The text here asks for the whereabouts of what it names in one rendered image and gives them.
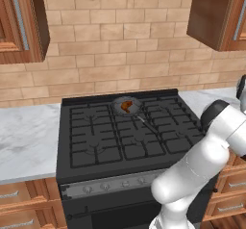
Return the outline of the dark frying pan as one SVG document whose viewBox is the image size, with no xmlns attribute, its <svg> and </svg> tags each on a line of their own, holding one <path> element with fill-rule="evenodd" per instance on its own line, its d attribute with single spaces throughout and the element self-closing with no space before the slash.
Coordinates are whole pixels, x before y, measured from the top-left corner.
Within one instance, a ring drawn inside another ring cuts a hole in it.
<svg viewBox="0 0 246 229">
<path fill-rule="evenodd" d="M 133 105 L 129 108 L 130 112 L 128 114 L 121 109 L 121 103 L 127 100 L 133 101 Z M 111 107 L 117 115 L 139 119 L 152 133 L 155 135 L 159 133 L 158 130 L 147 121 L 145 116 L 141 116 L 143 113 L 143 104 L 137 98 L 132 96 L 117 97 L 111 102 Z"/>
</svg>

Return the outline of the wooden drawer front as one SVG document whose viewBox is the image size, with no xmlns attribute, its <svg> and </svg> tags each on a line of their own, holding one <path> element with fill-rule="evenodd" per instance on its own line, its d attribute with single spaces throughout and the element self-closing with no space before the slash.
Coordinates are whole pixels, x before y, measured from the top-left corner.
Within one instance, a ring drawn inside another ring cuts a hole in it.
<svg viewBox="0 0 246 229">
<path fill-rule="evenodd" d="M 246 172 L 226 178 L 226 183 L 221 192 L 228 193 L 234 191 L 246 191 Z"/>
<path fill-rule="evenodd" d="M 13 223 L 13 222 L 25 222 L 33 219 L 34 224 L 29 226 L 17 227 L 13 229 L 40 229 L 40 223 L 37 218 L 37 214 L 33 211 L 18 212 L 12 214 L 5 214 L 0 216 L 0 224 Z"/>
<path fill-rule="evenodd" d="M 216 202 L 209 207 L 209 216 L 220 216 L 235 213 L 246 209 L 246 195 L 233 197 L 224 201 Z"/>
<path fill-rule="evenodd" d="M 0 185 L 0 205 L 29 201 L 31 196 L 24 182 Z"/>
</svg>

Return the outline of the brown roasted chicken piece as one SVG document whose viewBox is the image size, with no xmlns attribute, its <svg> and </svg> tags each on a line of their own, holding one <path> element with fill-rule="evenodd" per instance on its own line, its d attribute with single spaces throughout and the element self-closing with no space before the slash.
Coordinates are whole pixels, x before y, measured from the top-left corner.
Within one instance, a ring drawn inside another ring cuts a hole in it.
<svg viewBox="0 0 246 229">
<path fill-rule="evenodd" d="M 130 112 L 129 108 L 133 105 L 132 100 L 127 100 L 121 103 L 121 109 L 127 114 Z"/>
</svg>

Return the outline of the wooden base cabinet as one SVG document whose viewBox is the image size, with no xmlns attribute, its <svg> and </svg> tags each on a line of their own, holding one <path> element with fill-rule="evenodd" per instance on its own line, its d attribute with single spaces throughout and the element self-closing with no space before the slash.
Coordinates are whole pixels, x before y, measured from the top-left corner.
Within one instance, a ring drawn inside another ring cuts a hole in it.
<svg viewBox="0 0 246 229">
<path fill-rule="evenodd" d="M 205 215 L 200 224 L 200 229 L 246 229 L 246 209 L 235 213 L 228 213 L 220 216 L 209 216 L 209 207 L 220 201 L 224 201 L 233 197 L 246 195 L 246 191 L 234 191 L 222 193 L 222 189 L 226 183 L 228 176 L 245 173 L 246 161 L 237 157 L 233 151 L 230 151 L 230 159 L 226 166 L 220 172 L 214 190 L 211 194 L 209 204 Z"/>
<path fill-rule="evenodd" d="M 29 201 L 0 205 L 0 216 L 33 211 L 40 229 L 67 229 L 58 184 L 55 178 L 24 181 L 31 196 Z"/>
</svg>

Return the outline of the black stove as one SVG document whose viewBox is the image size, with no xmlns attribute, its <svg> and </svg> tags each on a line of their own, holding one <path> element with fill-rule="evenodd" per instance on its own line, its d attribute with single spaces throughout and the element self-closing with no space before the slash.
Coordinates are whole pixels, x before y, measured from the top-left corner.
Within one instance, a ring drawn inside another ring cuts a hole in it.
<svg viewBox="0 0 246 229">
<path fill-rule="evenodd" d="M 111 102 L 143 104 L 152 133 L 139 119 L 116 114 Z M 65 98 L 61 102 L 56 179 L 59 186 L 111 177 L 162 174 L 202 137 L 196 114 L 175 89 Z"/>
</svg>

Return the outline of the wooden wall cupboard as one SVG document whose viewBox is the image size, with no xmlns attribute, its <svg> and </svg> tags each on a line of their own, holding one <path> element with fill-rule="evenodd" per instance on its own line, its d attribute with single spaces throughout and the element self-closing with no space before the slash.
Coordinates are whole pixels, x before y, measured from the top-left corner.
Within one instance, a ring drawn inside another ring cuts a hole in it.
<svg viewBox="0 0 246 229">
<path fill-rule="evenodd" d="M 0 52 L 0 64 L 41 63 L 50 43 L 44 0 L 32 1 L 31 48 L 21 52 Z"/>
<path fill-rule="evenodd" d="M 220 50 L 230 0 L 192 0 L 186 33 L 213 50 Z"/>
</svg>

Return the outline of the black oven door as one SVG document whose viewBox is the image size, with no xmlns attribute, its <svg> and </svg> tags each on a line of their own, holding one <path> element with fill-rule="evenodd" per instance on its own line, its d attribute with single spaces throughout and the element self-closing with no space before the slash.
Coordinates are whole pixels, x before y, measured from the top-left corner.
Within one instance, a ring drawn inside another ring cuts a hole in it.
<svg viewBox="0 0 246 229">
<path fill-rule="evenodd" d="M 138 178 L 143 177 L 145 185 L 140 185 Z M 115 207 L 133 206 L 138 204 L 160 205 L 151 194 L 151 184 L 157 177 L 155 172 L 138 173 L 61 185 L 61 201 L 64 214 L 77 214 L 86 211 L 99 211 Z M 122 187 L 123 181 L 129 181 L 128 188 Z M 109 184 L 110 189 L 104 191 L 101 184 Z M 85 193 L 83 187 L 92 187 L 91 193 Z M 147 213 L 141 216 L 86 216 L 66 220 L 68 229 L 148 229 L 151 220 L 159 213 Z"/>
</svg>

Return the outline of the wooden cupboard door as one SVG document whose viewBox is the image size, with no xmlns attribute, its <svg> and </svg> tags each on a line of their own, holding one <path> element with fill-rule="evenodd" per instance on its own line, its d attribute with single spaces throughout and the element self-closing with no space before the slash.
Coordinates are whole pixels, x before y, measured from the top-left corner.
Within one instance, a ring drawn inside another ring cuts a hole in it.
<svg viewBox="0 0 246 229">
<path fill-rule="evenodd" d="M 32 20 L 32 1 L 18 0 L 26 36 L 31 48 L 30 21 Z M 21 52 L 24 50 L 23 41 L 17 21 L 13 0 L 0 0 L 0 52 Z"/>
<path fill-rule="evenodd" d="M 237 40 L 233 40 L 234 31 L 244 0 L 230 0 L 226 12 L 225 25 L 220 44 L 221 51 L 246 51 L 246 9 Z"/>
</svg>

